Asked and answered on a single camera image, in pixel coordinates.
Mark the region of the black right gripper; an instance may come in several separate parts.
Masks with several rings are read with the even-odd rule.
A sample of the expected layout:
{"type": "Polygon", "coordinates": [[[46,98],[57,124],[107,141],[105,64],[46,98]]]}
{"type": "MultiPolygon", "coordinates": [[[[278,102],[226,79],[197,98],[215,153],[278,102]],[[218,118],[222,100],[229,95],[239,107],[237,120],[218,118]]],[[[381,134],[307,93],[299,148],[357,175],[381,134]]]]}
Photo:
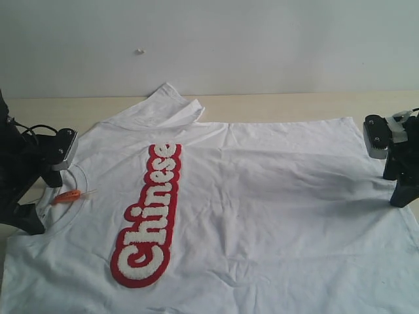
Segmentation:
{"type": "MultiPolygon", "coordinates": [[[[395,181],[404,173],[413,183],[418,182],[418,115],[396,113],[386,118],[392,133],[390,149],[383,172],[383,179],[395,181]]],[[[390,204],[403,208],[418,199],[418,185],[398,181],[390,204]]]]}

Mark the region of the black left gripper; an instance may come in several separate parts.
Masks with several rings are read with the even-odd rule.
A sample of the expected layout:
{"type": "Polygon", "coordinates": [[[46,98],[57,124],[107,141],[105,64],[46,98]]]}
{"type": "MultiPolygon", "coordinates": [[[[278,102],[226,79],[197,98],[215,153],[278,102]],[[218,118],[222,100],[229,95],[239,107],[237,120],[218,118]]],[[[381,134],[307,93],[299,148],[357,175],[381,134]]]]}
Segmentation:
{"type": "Polygon", "coordinates": [[[50,188],[62,186],[62,176],[48,163],[48,149],[54,135],[37,135],[38,126],[18,130],[23,125],[9,114],[1,98],[1,223],[28,233],[45,232],[34,203],[19,204],[22,196],[42,178],[50,188]]]}

